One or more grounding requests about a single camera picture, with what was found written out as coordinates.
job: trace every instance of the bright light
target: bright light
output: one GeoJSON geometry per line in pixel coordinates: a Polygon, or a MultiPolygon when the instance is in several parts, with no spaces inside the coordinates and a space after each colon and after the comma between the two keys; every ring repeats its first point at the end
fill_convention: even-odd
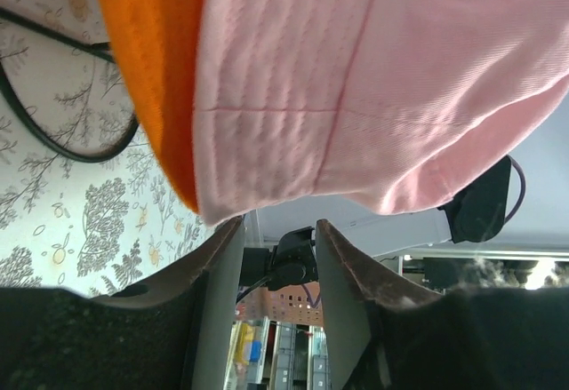
{"type": "Polygon", "coordinates": [[[537,290],[545,284],[548,277],[556,279],[555,273],[555,260],[554,259],[540,259],[532,272],[527,276],[525,288],[527,290],[537,290]]]}

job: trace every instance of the orange cloth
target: orange cloth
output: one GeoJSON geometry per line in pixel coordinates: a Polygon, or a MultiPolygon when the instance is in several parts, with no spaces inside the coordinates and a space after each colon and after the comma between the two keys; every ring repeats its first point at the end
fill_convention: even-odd
{"type": "Polygon", "coordinates": [[[203,3],[100,0],[140,124],[174,190],[195,212],[192,113],[203,3]]]}

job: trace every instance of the dark green cord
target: dark green cord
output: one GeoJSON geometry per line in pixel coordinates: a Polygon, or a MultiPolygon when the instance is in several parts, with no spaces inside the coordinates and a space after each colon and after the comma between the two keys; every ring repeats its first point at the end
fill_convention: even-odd
{"type": "MultiPolygon", "coordinates": [[[[108,52],[108,46],[105,44],[96,44],[94,46],[82,44],[75,39],[70,37],[64,36],[61,33],[58,33],[54,30],[49,28],[45,28],[31,20],[24,19],[18,14],[14,14],[13,12],[9,12],[4,8],[0,8],[0,19],[10,21],[13,24],[18,26],[22,26],[27,28],[33,32],[36,32],[39,35],[43,35],[53,39],[54,41],[60,42],[72,48],[76,48],[80,51],[86,52],[91,54],[93,57],[100,58],[110,63],[114,63],[115,60],[113,59],[112,55],[108,52]]],[[[126,147],[131,143],[134,134],[139,128],[139,123],[136,119],[135,115],[132,115],[132,119],[124,133],[124,136],[109,150],[93,154],[93,155],[84,155],[80,153],[73,152],[62,145],[53,141],[49,134],[47,134],[37,123],[34,119],[29,115],[28,111],[21,103],[18,95],[12,88],[12,84],[10,84],[10,80],[8,79],[8,75],[4,71],[4,67],[0,62],[0,92],[4,95],[8,106],[12,109],[14,114],[21,120],[23,125],[28,129],[31,134],[36,137],[42,144],[53,150],[58,155],[63,157],[67,157],[67,159],[71,159],[77,162],[83,163],[101,163],[106,162],[117,155],[120,155],[126,147]]]]}

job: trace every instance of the floral pattern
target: floral pattern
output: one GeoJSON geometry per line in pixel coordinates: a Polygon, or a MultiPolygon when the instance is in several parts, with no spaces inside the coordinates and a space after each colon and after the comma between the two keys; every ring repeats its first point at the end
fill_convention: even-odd
{"type": "MultiPolygon", "coordinates": [[[[107,42],[97,0],[2,0],[86,43],[107,42]]],[[[132,118],[118,68],[0,20],[0,63],[33,119],[63,147],[112,147],[132,118]]],[[[142,130],[119,156],[76,163],[40,144],[0,96],[0,286],[116,292],[211,233],[178,199],[142,130]]]]}

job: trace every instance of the pink fabric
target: pink fabric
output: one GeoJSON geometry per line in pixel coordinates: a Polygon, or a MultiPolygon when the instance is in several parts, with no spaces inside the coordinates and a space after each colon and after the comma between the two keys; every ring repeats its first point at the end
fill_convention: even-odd
{"type": "Polygon", "coordinates": [[[569,0],[206,0],[200,211],[438,206],[553,111],[568,74],[569,0]]]}

